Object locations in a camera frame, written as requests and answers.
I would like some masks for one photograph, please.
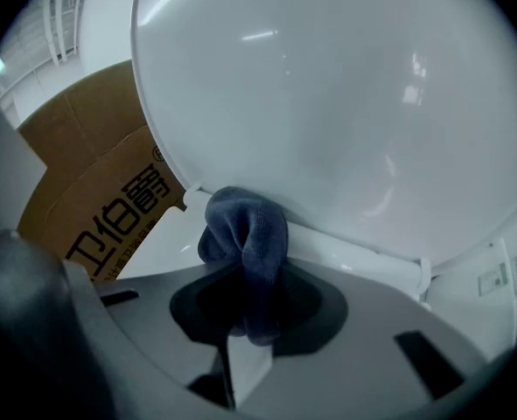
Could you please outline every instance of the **cardboard box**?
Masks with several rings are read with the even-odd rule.
[[[19,132],[47,166],[19,222],[25,239],[82,264],[93,280],[118,276],[183,187],[141,109],[131,62],[52,98]]]

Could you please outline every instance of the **toilet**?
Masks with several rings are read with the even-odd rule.
[[[136,0],[136,85],[186,188],[120,279],[202,264],[206,203],[278,203],[290,263],[517,344],[517,35],[492,0]]]

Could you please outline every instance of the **white toilet lid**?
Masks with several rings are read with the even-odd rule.
[[[136,0],[132,52],[186,187],[434,265],[517,209],[517,37],[491,0]]]

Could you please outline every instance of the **toilet lid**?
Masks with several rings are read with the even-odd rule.
[[[136,0],[132,53],[185,187],[434,265],[517,209],[517,36],[491,0]]]

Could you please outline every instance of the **blue cloth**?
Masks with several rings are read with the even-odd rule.
[[[287,257],[287,221],[276,203],[227,186],[206,207],[207,227],[199,240],[204,263],[239,259],[244,268],[241,320],[232,333],[246,333],[253,344],[268,345],[279,334],[276,294]]]

